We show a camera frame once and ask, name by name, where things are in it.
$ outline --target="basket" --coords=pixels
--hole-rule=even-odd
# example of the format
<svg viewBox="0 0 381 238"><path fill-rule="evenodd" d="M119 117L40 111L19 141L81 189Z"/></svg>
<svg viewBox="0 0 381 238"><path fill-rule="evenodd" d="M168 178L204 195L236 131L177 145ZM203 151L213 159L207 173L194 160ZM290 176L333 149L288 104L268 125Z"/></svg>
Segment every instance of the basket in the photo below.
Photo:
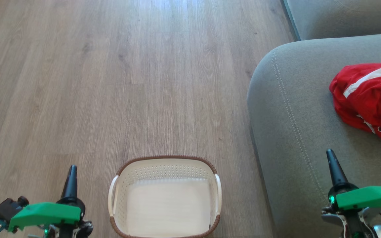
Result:
<svg viewBox="0 0 381 238"><path fill-rule="evenodd" d="M203 158L137 158L112 180L108 212L124 238L202 238L220 220L220 178Z"/></svg>

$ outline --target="sofa cushion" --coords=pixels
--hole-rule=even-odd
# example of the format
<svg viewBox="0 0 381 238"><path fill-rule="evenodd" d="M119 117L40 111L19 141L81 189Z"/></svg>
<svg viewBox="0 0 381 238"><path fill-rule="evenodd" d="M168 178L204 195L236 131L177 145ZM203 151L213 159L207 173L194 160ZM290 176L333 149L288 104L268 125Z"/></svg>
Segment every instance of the sofa cushion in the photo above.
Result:
<svg viewBox="0 0 381 238"><path fill-rule="evenodd" d="M381 33L381 0L284 0L301 40Z"/></svg>
<svg viewBox="0 0 381 238"><path fill-rule="evenodd" d="M327 149L350 182L381 185L381 139L343 123L328 90L343 66L372 62L381 62L381 35L292 42L255 69L249 115L280 237L338 236L320 218L331 188Z"/></svg>

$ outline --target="red clothing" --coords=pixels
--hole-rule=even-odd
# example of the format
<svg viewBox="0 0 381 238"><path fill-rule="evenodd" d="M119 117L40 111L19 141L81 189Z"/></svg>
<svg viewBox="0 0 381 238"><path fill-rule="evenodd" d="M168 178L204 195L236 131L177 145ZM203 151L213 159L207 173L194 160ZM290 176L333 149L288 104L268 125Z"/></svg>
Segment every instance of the red clothing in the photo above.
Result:
<svg viewBox="0 0 381 238"><path fill-rule="evenodd" d="M329 89L345 123L381 138L381 63L345 66Z"/></svg>

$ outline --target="basket handle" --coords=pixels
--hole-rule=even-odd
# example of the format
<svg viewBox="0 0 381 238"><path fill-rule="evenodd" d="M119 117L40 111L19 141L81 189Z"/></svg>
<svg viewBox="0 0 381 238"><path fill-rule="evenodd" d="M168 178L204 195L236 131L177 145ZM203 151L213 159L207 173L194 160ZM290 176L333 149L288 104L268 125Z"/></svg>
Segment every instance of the basket handle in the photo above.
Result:
<svg viewBox="0 0 381 238"><path fill-rule="evenodd" d="M115 184L117 183L117 179L118 179L118 175L116 175L114 177L114 179L112 180L111 182L111 185L110 185L110 190L108 191L108 212L110 214L110 217L113 217L114 216L114 213L113 213L113 204L112 204L112 192L114 190L114 187L115 187Z"/></svg>
<svg viewBox="0 0 381 238"><path fill-rule="evenodd" d="M218 196L218 202L217 202L217 215L220 215L221 213L221 182L220 177L218 174L214 174L216 176L216 182L217 182L217 196Z"/></svg>

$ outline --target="white stitching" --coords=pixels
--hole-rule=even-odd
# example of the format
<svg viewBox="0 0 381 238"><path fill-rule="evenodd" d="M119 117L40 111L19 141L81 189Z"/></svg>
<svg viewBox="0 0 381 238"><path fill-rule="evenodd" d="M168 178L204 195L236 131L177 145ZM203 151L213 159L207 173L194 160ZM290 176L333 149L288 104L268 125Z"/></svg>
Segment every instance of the white stitching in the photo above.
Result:
<svg viewBox="0 0 381 238"><path fill-rule="evenodd" d="M305 165L307 166L308 172L311 176L311 179L313 180L313 183L316 187L318 194L327 200L327 196L323 192L321 185L318 182L318 179L317 179L315 170L313 168L313 165L311 163L310 157L308 155L307 149L305 148L304 142L302 141L302 137L301 137L301 133L299 131L298 125L296 125L295 116L293 115L292 108L290 107L289 98L287 97L286 90L284 89L284 83L280 76L280 71L278 70L276 56L277 56L277 49L273 52L273 58L272 58L274 74L278 82L278 85L280 88L280 94L281 94L281 97L283 98L283 102L286 107L287 114L289 115L290 123L292 124L293 132L295 133L295 137L298 142L299 149L301 149L302 156L304 157L304 160L305 160Z"/></svg>

